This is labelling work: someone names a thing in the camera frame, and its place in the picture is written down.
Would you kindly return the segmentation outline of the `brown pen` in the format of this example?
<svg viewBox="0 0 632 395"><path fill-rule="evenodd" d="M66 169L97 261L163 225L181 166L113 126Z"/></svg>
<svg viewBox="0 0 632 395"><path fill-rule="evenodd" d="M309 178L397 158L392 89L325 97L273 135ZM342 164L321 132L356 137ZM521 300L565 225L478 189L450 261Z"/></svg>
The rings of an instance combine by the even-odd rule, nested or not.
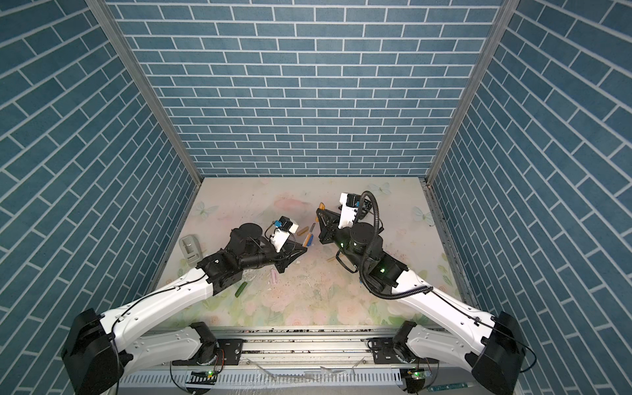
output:
<svg viewBox="0 0 632 395"><path fill-rule="evenodd" d="M306 235L306 237L305 237L305 240L304 240L303 246L304 246L304 247L309 247L309 246L311 246L311 244L312 244L312 242L313 242L313 239L314 239L314 234L313 234L312 232L309 232L309 233Z"/></svg>

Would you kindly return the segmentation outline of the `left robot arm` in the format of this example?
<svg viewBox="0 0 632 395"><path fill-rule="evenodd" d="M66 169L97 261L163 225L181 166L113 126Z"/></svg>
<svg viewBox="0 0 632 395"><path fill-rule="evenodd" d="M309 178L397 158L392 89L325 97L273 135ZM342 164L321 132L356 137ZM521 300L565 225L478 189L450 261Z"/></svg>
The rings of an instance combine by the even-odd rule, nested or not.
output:
<svg viewBox="0 0 632 395"><path fill-rule="evenodd" d="M273 265L284 273L306 252L286 231L276 230L267 238L259 225L245 223L230 232L225 248L172 283L102 314L94 309L81 312L61 351L74 392L102 394L126 375L173 361L217 364L222 351L207 324L197 322L161 335L150 336L148 331L241 281L245 270Z"/></svg>

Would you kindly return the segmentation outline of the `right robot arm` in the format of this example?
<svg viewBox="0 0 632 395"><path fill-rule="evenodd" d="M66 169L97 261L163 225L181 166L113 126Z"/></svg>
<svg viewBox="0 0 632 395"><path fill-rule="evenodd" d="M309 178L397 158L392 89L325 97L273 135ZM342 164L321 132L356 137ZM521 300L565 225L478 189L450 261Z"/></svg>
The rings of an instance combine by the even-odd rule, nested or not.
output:
<svg viewBox="0 0 632 395"><path fill-rule="evenodd" d="M340 214L327 209L316 213L320 242L337 246L369 293L398 301L444 329L437 332L406 321L393 338L393 348L400 359L446 362L469 371L477 383L493 394L514 392L528 352L514 316L476 309L431 286L383 251L383 240L373 225L354 222L340 227Z"/></svg>

